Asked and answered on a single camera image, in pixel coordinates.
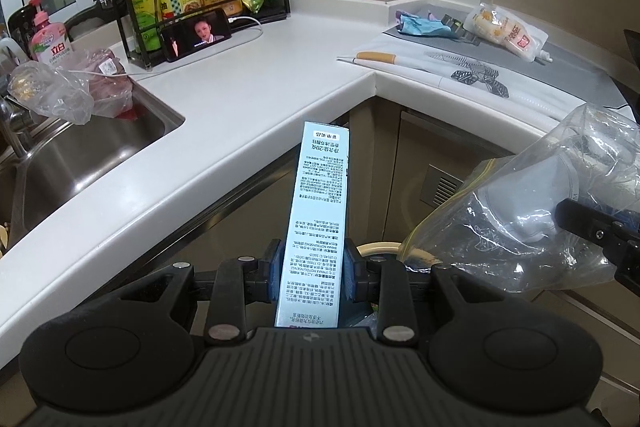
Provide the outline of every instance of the vent grille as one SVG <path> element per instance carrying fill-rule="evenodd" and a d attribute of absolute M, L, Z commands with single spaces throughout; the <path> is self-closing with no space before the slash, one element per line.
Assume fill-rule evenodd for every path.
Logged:
<path fill-rule="evenodd" d="M 433 206 L 441 206 L 445 201 L 452 197 L 456 190 L 458 190 L 458 184 L 452 183 L 449 180 L 440 178 L 436 193 L 433 196 Z"/>
<path fill-rule="evenodd" d="M 438 208 L 456 193 L 460 185 L 462 181 L 455 176 L 429 165 L 420 191 L 420 200 Z"/>

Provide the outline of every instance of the pink soap bottle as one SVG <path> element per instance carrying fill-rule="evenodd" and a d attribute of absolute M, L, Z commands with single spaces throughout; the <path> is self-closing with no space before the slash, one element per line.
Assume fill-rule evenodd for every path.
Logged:
<path fill-rule="evenodd" d="M 71 53 L 71 42 L 62 22 L 49 22 L 49 14 L 42 10 L 42 0 L 30 0 L 37 13 L 33 18 L 36 34 L 31 39 L 31 56 L 39 62 L 55 66 L 62 57 Z"/>

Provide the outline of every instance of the gray mat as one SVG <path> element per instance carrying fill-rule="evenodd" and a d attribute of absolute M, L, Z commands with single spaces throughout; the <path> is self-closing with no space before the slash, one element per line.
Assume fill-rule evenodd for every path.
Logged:
<path fill-rule="evenodd" d="M 448 14 L 462 22 L 466 17 L 464 12 L 430 4 L 422 8 L 417 15 L 426 17 L 429 11 L 438 18 Z M 385 33 L 405 41 L 418 42 L 418 44 L 496 64 L 508 70 L 535 78 L 549 86 L 557 87 L 585 102 L 593 102 L 610 108 L 620 108 L 626 105 L 626 101 L 616 84 L 605 71 L 549 42 L 545 44 L 544 49 L 553 58 L 554 61 L 552 63 L 539 60 L 525 62 L 520 57 L 492 42 L 481 41 L 479 46 L 474 46 L 467 42 L 442 37 L 402 35 L 398 33 L 396 28 L 391 28 Z"/>

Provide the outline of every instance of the charging cable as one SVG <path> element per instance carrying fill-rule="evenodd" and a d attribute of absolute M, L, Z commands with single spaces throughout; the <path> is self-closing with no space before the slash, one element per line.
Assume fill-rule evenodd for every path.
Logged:
<path fill-rule="evenodd" d="M 194 60 L 193 62 L 189 62 L 188 64 L 180 64 L 179 66 L 175 66 L 175 67 L 170 68 L 168 70 L 158 71 L 157 73 L 149 73 L 148 71 L 140 71 L 139 73 L 115 73 L 115 74 L 92 73 L 92 74 L 99 74 L 100 76 L 132 76 L 134 74 L 145 74 L 146 78 L 151 78 L 152 76 L 158 76 L 159 74 L 170 73 L 171 71 L 177 70 L 178 68 L 181 68 L 183 66 L 188 66 L 190 64 L 195 64 L 196 62 L 204 60 L 204 58 L 215 57 L 216 55 L 221 54 L 222 52 L 226 52 L 226 51 L 232 50 L 233 48 L 237 48 L 238 46 L 242 46 L 243 44 L 248 44 L 249 42 L 255 41 L 255 39 L 257 39 L 257 38 L 260 38 L 262 36 L 262 34 L 264 33 L 264 29 L 262 28 L 262 23 L 258 19 L 255 19 L 253 17 L 248 17 L 248 16 L 245 16 L 245 15 L 240 15 L 238 17 L 229 17 L 229 22 L 230 23 L 234 22 L 234 21 L 237 21 L 237 20 L 249 20 L 249 21 L 255 22 L 256 26 L 249 26 L 246 29 L 257 27 L 260 32 L 253 39 L 250 39 L 248 41 L 239 42 L 235 46 L 231 46 L 230 48 L 225 48 L 224 50 L 220 50 L 217 53 L 214 53 L 212 55 L 206 55 L 204 57 L 198 58 L 198 60 Z M 90 71 L 74 71 L 74 70 L 67 70 L 67 71 L 69 73 L 84 73 L 84 74 L 90 73 Z"/>

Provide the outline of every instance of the white countertop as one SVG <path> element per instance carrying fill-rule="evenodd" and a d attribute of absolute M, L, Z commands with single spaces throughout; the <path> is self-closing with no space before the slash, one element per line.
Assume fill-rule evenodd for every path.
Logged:
<path fill-rule="evenodd" d="M 0 259 L 0 367 L 39 324 L 76 306 L 298 144 L 305 120 L 331 122 L 378 95 L 513 152 L 549 130 L 336 60 L 390 26 L 390 9 L 357 0 L 294 0 L 293 15 L 266 25 L 261 38 L 140 80 L 185 122 L 64 204 Z"/>

